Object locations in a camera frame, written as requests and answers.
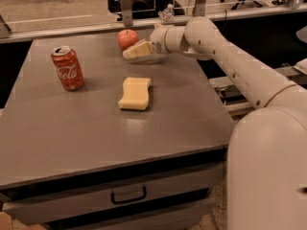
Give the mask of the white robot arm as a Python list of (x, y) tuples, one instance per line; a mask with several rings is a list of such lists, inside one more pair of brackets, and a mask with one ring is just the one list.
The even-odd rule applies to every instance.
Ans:
[(206, 17), (155, 25), (125, 58), (179, 53), (214, 60), (253, 110), (227, 152), (228, 230), (307, 230), (307, 90), (228, 41)]

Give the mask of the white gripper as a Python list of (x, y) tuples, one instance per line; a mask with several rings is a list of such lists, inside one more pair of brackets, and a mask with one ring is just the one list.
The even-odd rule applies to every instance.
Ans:
[(141, 40), (135, 45), (130, 46), (123, 52), (123, 57), (125, 59), (146, 57), (151, 55), (154, 50), (159, 54), (168, 54), (169, 51), (166, 46), (166, 34), (168, 30), (169, 28), (167, 26), (159, 23), (154, 24), (150, 41)]

